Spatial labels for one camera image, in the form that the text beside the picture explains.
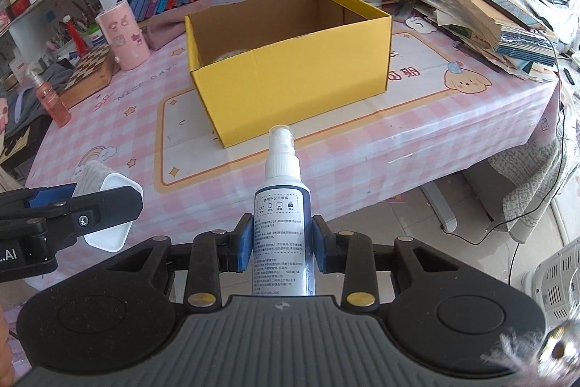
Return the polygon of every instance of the pink tumbler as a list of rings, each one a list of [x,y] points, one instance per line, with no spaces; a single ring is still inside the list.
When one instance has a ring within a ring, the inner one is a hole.
[[[123,71],[147,61],[151,52],[127,1],[99,14],[97,22]]]

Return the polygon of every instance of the purple cloth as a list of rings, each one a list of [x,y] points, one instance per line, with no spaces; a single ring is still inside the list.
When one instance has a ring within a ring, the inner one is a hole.
[[[207,9],[213,5],[233,4],[244,0],[199,0],[154,15],[143,29],[143,37],[152,50],[159,50],[185,32],[184,18],[187,14]]]

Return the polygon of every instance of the white spray bottle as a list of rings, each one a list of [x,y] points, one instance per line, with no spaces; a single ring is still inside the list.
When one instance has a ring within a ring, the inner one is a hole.
[[[254,199],[254,295],[314,295],[310,191],[290,129],[270,130],[266,181]]]

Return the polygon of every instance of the orange border on tablecloth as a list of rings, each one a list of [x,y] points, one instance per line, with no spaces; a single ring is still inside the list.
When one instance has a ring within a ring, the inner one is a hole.
[[[393,35],[401,35],[401,34],[408,34],[415,37],[421,43],[423,43],[427,48],[430,48],[435,53],[437,53],[440,57],[445,59],[446,61],[453,61],[452,59],[448,59],[445,54],[443,54],[437,47],[433,47],[425,43],[421,38],[414,35],[412,32],[398,32],[394,33]],[[211,169],[207,169],[205,171],[199,172],[192,176],[187,176],[181,178],[175,182],[170,182],[166,184],[163,182],[163,121],[165,119],[165,103],[167,101],[172,100],[179,95],[185,94],[195,90],[195,87],[189,87],[187,89],[182,89],[181,91],[173,92],[171,95],[167,96],[165,99],[159,102],[158,112],[157,112],[157,125],[156,125],[156,137],[155,137],[155,160],[154,160],[154,178],[153,178],[153,186],[155,190],[160,194],[170,193],[173,191],[177,191],[188,187],[189,185],[196,184],[198,182],[205,181],[210,178],[221,176],[230,170],[237,170],[242,169],[250,165],[254,165],[263,161],[265,159],[265,153],[267,152],[266,149],[262,151],[258,151],[251,155],[245,156],[243,158],[235,159],[234,161],[228,161],[222,165],[216,166]],[[457,94],[456,90],[453,89],[446,89],[439,92],[434,92],[433,94],[429,94],[423,96],[419,99],[413,99],[403,104],[398,104],[393,107],[387,107],[386,109],[381,109],[375,112],[372,112],[367,115],[363,115],[361,117],[348,120],[347,122],[340,123],[329,127],[324,130],[320,130],[318,132],[311,133],[310,135],[306,135],[304,137],[298,138],[295,141],[295,146],[297,149],[300,149],[303,146],[310,145],[320,140],[325,140],[331,138],[333,136],[338,135],[339,133],[347,132],[349,130],[353,130],[356,128],[360,128],[362,126],[368,125],[370,123],[374,123],[377,120],[383,119],[389,115],[392,115],[394,111],[397,112],[404,112],[406,110],[410,110],[416,106],[423,106],[424,104],[429,104],[434,101],[435,98],[443,98],[449,97],[451,95]]]

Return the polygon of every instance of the yellow box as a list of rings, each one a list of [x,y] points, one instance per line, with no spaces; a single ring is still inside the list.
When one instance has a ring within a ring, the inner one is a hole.
[[[392,19],[361,0],[246,0],[185,24],[191,77],[225,147],[386,89]]]

